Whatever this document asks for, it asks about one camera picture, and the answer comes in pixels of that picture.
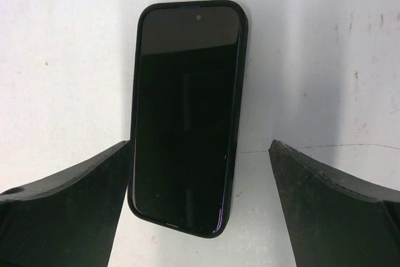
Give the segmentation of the phone with black case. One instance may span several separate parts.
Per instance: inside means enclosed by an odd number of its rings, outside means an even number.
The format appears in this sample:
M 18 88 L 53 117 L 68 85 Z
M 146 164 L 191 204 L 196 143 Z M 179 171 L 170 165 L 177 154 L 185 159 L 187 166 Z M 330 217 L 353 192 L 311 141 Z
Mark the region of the phone with black case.
M 131 211 L 202 238 L 229 220 L 248 19 L 230 0 L 157 3 L 137 24 Z

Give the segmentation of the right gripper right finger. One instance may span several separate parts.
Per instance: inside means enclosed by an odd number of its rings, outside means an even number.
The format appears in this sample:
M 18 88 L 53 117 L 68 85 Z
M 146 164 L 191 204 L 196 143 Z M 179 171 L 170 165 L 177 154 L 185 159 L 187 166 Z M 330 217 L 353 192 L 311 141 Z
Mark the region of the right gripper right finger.
M 399 266 L 399 191 L 278 140 L 269 157 L 297 266 Z

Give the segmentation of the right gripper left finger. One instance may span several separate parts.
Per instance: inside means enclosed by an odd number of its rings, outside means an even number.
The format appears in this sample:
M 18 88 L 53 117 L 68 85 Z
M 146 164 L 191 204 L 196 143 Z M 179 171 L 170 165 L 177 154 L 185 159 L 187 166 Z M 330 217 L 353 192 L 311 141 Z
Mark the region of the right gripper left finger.
M 131 143 L 1 193 L 1 266 L 107 266 Z

